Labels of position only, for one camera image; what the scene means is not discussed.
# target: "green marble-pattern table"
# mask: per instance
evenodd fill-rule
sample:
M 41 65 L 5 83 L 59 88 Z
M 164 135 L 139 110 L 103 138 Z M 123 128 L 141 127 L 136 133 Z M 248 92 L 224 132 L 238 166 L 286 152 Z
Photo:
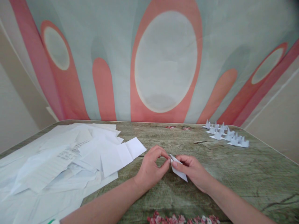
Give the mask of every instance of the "green marble-pattern table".
M 277 223 L 299 223 L 299 166 L 235 126 L 230 126 L 230 129 L 245 136 L 250 141 L 249 148 L 231 146 L 225 140 L 210 138 L 206 129 L 199 124 L 66 120 L 57 122 L 12 147 L 2 153 L 0 158 L 57 125 L 72 123 L 116 124 L 117 130 L 121 131 L 119 137 L 125 142 L 137 137 L 148 150 L 158 144 L 172 155 L 192 155 L 212 176 Z M 117 180 L 86 197 L 82 205 L 136 175 L 144 154 L 121 169 Z M 164 161 L 164 158 L 160 158 L 157 164 L 161 165 Z M 148 223 L 147 217 L 152 216 L 155 210 L 162 217 L 183 214 L 186 218 L 193 218 L 197 215 L 214 214 L 222 223 L 231 223 L 208 195 L 200 192 L 190 180 L 186 183 L 179 178 L 171 168 L 155 187 L 130 207 L 119 223 Z

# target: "finger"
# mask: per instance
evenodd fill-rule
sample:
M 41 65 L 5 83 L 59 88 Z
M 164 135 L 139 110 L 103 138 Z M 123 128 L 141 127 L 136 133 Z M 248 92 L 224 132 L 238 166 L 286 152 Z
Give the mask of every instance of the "finger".
M 181 164 L 181 163 L 178 163 L 178 162 L 172 162 L 171 165 L 178 171 L 184 173 L 184 174 L 187 174 L 188 173 L 188 169 L 190 169 L 189 167 Z
M 159 168 L 159 174 L 161 175 L 161 178 L 164 176 L 164 174 L 166 174 L 166 172 L 169 169 L 169 165 L 170 165 L 170 159 L 167 159 L 164 164 Z
M 155 150 L 162 150 L 162 151 L 166 152 L 165 149 L 162 148 L 162 147 L 159 146 L 159 145 L 155 145 L 154 147 L 152 147 L 152 149 L 153 149 L 152 151 L 155 151 Z
M 166 159 L 169 159 L 169 155 L 167 154 L 167 152 L 163 149 L 157 148 L 156 150 L 154 150 L 152 152 L 152 154 L 154 155 L 155 159 L 159 158 L 159 156 L 163 156 Z
M 187 155 L 176 155 L 175 157 L 177 160 L 181 161 L 182 163 L 186 164 L 189 166 L 194 159 L 192 156 L 187 156 Z

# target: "left hand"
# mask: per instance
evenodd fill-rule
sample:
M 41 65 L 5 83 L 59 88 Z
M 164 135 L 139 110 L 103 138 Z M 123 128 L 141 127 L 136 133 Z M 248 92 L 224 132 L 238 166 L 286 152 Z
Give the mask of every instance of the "left hand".
M 156 164 L 156 160 L 163 156 L 167 160 L 159 168 Z M 148 153 L 144 156 L 141 167 L 134 177 L 136 184 L 144 191 L 148 191 L 155 186 L 168 171 L 170 165 L 170 157 L 162 147 L 156 145 L 152 147 Z

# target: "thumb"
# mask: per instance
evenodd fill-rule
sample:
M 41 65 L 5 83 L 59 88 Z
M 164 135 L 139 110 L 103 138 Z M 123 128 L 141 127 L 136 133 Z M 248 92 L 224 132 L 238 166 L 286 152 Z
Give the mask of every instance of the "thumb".
M 173 166 L 176 170 L 178 170 L 178 171 L 180 171 L 180 172 L 182 172 L 182 173 L 187 174 L 187 172 L 188 172 L 188 167 L 187 167 L 187 166 L 185 166 L 185 165 L 183 165 L 183 164 L 181 164 L 181 163 L 178 163 L 178 162 L 174 162 L 174 161 L 173 161 L 171 164 L 172 164 L 172 166 Z
M 159 172 L 164 175 L 169 169 L 170 159 L 166 160 L 164 164 L 159 168 Z

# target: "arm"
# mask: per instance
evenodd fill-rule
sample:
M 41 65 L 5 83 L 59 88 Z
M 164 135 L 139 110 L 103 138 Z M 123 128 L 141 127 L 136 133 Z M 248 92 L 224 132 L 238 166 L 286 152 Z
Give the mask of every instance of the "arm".
M 275 223 L 235 192 L 218 182 L 195 157 L 179 155 L 176 158 L 183 164 L 172 162 L 174 168 L 188 175 L 197 188 L 207 193 L 234 224 Z
M 167 158 L 159 168 L 156 160 Z M 137 175 L 63 218 L 61 224 L 117 223 L 129 207 L 155 186 L 168 171 L 170 158 L 166 151 L 155 146 L 144 156 Z

